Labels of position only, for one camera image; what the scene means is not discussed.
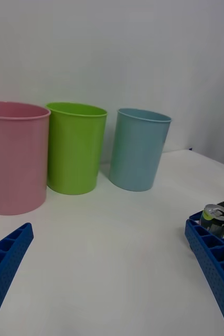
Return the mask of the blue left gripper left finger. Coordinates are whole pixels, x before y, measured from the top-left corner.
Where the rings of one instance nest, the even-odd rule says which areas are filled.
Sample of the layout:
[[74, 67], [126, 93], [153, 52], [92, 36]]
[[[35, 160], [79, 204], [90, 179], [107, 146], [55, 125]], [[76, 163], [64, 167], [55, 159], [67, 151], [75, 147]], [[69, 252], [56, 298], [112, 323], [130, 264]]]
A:
[[0, 308], [33, 238], [31, 223], [25, 223], [0, 241]]

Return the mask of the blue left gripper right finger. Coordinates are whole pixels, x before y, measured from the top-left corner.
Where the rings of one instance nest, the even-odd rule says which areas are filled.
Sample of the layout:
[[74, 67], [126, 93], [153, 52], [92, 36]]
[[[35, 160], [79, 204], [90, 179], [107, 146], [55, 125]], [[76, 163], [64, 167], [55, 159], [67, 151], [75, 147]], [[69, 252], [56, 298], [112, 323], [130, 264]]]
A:
[[224, 317], [224, 239], [188, 219], [185, 236]]

